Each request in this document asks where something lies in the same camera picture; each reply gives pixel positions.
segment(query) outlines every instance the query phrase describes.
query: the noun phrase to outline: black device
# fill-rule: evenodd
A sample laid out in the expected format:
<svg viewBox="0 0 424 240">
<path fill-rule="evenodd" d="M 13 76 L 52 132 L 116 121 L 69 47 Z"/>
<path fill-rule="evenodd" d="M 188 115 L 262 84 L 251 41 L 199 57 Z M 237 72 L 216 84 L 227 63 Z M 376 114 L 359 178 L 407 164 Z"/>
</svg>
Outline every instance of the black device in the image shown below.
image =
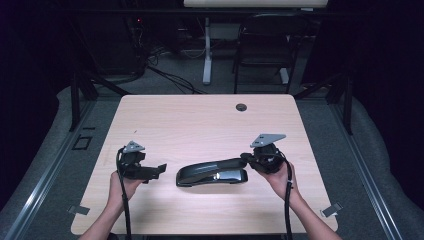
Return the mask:
<svg viewBox="0 0 424 240">
<path fill-rule="evenodd" d="M 287 186 L 284 200 L 287 238 L 293 238 L 290 225 L 290 192 L 292 189 L 292 170 L 284 154 L 274 145 L 275 141 L 285 138 L 284 134 L 260 134 L 250 145 L 253 154 L 242 153 L 240 158 L 221 161 L 203 162 L 181 168 L 176 177 L 178 187 L 192 187 L 210 183 L 242 183 L 247 182 L 247 173 L 243 168 L 251 168 L 265 174 L 273 174 L 280 170 L 281 164 L 287 164 Z"/>
<path fill-rule="evenodd" d="M 126 240 L 131 240 L 131 220 L 130 210 L 128 205 L 128 197 L 125 191 L 124 178 L 145 180 L 143 183 L 149 183 L 149 180 L 159 179 L 159 175 L 166 171 L 166 164 L 160 165 L 157 168 L 143 167 L 140 161 L 146 157 L 141 151 L 145 148 L 134 141 L 130 141 L 127 146 L 118 150 L 116 154 L 116 168 L 119 175 L 119 181 L 122 188 L 122 202 L 125 212 L 125 223 L 127 227 Z"/>
</svg>

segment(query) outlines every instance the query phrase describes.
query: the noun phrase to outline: wooden table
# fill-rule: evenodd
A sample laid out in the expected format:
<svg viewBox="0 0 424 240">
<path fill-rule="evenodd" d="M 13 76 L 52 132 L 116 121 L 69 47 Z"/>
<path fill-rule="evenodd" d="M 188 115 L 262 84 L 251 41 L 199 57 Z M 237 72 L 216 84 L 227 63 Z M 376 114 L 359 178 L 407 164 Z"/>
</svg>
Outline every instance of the wooden table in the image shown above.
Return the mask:
<svg viewBox="0 0 424 240">
<path fill-rule="evenodd" d="M 247 110 L 240 112 L 236 105 Z M 299 188 L 317 215 L 329 207 L 319 169 L 296 103 L 290 95 L 125 96 L 117 109 L 81 201 L 88 215 L 76 215 L 82 234 L 103 210 L 119 148 L 130 140 L 146 147 L 143 166 L 167 163 L 159 180 L 141 185 L 130 201 L 132 232 L 143 235 L 284 233 L 284 202 L 249 166 L 243 184 L 178 188 L 175 177 L 186 165 L 238 157 L 260 133 L 284 133 L 275 145 L 296 167 Z M 294 233 L 305 232 L 291 212 Z M 323 218 L 334 230 L 334 216 Z M 114 233 L 126 233 L 121 215 Z"/>
</svg>

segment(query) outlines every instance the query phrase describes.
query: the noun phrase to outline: white desk leg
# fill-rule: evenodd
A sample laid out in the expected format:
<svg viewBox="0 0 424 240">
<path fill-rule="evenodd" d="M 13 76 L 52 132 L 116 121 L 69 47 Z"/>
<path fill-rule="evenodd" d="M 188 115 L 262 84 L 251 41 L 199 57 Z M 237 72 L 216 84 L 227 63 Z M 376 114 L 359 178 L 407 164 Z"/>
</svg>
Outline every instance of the white desk leg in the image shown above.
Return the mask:
<svg viewBox="0 0 424 240">
<path fill-rule="evenodd" d="M 287 84 L 289 82 L 289 74 L 287 74 L 287 68 L 280 69 L 281 83 Z"/>
<path fill-rule="evenodd" d="M 211 72 L 212 72 L 212 57 L 211 57 L 211 38 L 209 32 L 209 18 L 205 20 L 205 68 L 203 69 L 203 84 L 211 84 Z"/>
</svg>

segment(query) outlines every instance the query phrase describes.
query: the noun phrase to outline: gray bracket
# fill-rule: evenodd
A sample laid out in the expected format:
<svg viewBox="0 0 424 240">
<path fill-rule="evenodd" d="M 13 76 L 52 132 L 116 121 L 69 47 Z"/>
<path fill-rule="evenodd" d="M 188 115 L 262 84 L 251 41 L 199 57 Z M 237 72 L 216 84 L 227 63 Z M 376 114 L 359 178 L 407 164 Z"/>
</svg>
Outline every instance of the gray bracket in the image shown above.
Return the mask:
<svg viewBox="0 0 424 240">
<path fill-rule="evenodd" d="M 68 213 L 72 213 L 74 215 L 76 215 L 77 213 L 82 215 L 87 215 L 89 211 L 90 211 L 89 208 L 82 207 L 82 206 L 70 206 L 68 208 Z"/>
<path fill-rule="evenodd" d="M 330 207 L 326 208 L 325 210 L 321 211 L 321 215 L 325 217 L 329 217 L 332 215 L 337 215 L 337 212 L 341 210 L 343 207 L 340 205 L 340 203 L 335 203 L 331 205 Z"/>
<path fill-rule="evenodd" d="M 134 142 L 134 141 L 130 141 L 128 143 L 127 146 L 125 146 L 123 152 L 124 153 L 129 153 L 129 152 L 139 152 L 139 151 L 143 151 L 144 149 L 146 149 L 145 147 L 141 146 L 140 144 Z"/>
<path fill-rule="evenodd" d="M 250 144 L 251 148 L 265 147 L 273 142 L 281 140 L 286 137 L 286 134 L 259 134 L 259 136 Z"/>
</svg>

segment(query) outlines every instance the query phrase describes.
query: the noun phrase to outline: black chair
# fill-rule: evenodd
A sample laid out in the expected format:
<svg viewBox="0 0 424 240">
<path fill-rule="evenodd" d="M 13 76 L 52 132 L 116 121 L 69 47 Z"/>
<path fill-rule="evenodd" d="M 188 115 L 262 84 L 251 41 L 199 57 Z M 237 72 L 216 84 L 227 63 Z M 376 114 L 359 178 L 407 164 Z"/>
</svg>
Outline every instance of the black chair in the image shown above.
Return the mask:
<svg viewBox="0 0 424 240">
<path fill-rule="evenodd" d="M 239 29 L 233 64 L 234 93 L 237 93 L 238 85 L 247 84 L 239 82 L 240 66 L 276 68 L 275 74 L 279 73 L 281 68 L 290 69 L 285 89 L 285 93 L 288 93 L 298 50 L 308 27 L 308 19 L 299 15 L 257 14 L 245 19 Z M 249 85 L 252 84 L 271 85 L 270 82 Z"/>
</svg>

